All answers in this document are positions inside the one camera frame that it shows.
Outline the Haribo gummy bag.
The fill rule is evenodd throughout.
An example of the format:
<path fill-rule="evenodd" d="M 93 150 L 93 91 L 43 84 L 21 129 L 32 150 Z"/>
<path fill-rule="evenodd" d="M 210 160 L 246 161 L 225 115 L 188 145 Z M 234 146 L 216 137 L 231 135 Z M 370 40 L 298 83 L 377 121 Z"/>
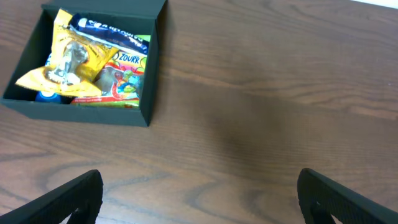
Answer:
<path fill-rule="evenodd" d="M 117 108 L 138 108 L 144 84 L 148 43 L 139 46 L 144 50 L 126 44 L 112 42 L 118 51 L 106 62 L 101 71 L 91 79 L 101 90 L 100 96 L 75 98 L 71 104 L 80 106 L 105 106 Z"/>

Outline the blue Oreo cookie pack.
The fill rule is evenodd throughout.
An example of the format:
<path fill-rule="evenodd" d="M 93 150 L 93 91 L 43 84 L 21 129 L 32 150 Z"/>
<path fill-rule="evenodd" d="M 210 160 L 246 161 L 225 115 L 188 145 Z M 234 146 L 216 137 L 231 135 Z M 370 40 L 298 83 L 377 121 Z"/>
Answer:
<path fill-rule="evenodd" d="M 52 91 L 39 91 L 35 97 L 35 101 L 42 103 L 62 103 L 62 98 L 59 94 Z"/>

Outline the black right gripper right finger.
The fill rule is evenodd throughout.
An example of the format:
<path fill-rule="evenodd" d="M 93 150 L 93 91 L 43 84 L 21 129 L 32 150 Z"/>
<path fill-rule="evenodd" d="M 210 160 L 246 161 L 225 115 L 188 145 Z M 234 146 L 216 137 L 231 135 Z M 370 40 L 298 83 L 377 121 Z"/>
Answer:
<path fill-rule="evenodd" d="M 397 224 L 397 212 L 309 168 L 299 174 L 297 193 L 306 224 Z"/>

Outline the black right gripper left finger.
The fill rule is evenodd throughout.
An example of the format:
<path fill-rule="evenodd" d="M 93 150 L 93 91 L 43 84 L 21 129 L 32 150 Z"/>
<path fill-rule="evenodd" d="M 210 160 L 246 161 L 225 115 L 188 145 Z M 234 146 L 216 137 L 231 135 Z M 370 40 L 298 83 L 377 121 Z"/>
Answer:
<path fill-rule="evenodd" d="M 41 197 L 1 215 L 1 223 L 95 224 L 103 198 L 103 180 L 98 170 L 89 170 Z"/>

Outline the yellow snack bag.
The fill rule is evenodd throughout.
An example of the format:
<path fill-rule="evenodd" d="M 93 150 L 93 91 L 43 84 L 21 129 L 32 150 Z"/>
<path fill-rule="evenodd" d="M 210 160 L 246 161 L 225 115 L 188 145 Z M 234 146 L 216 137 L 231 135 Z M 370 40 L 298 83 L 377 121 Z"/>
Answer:
<path fill-rule="evenodd" d="M 77 34 L 69 26 L 72 17 L 63 9 L 58 11 L 53 23 L 49 63 L 27 72 L 16 85 L 63 96 L 102 95 L 93 80 L 119 50 Z"/>

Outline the dark green box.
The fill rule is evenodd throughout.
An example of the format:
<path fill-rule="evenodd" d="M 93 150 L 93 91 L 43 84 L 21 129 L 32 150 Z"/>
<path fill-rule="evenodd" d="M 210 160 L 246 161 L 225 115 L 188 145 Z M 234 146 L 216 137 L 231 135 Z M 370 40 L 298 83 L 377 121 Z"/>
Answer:
<path fill-rule="evenodd" d="M 158 17 L 165 3 L 166 0 L 74 0 L 49 1 L 43 4 L 42 13 L 1 98 L 1 103 L 32 119 L 148 127 L 159 71 Z M 53 21 L 60 8 L 133 34 L 151 36 L 142 96 L 137 109 L 39 103 L 35 100 L 36 92 L 15 84 L 23 74 L 43 65 L 49 56 Z"/>

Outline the blue Dairy Milk chocolate bar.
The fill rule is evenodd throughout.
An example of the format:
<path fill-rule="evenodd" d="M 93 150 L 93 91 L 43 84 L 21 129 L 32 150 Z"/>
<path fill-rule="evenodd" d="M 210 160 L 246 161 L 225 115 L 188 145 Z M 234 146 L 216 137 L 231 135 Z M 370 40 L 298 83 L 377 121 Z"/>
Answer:
<path fill-rule="evenodd" d="M 149 42 L 138 35 L 81 17 L 79 14 L 72 17 L 69 27 L 79 35 L 116 47 L 130 54 L 147 55 L 149 53 Z"/>

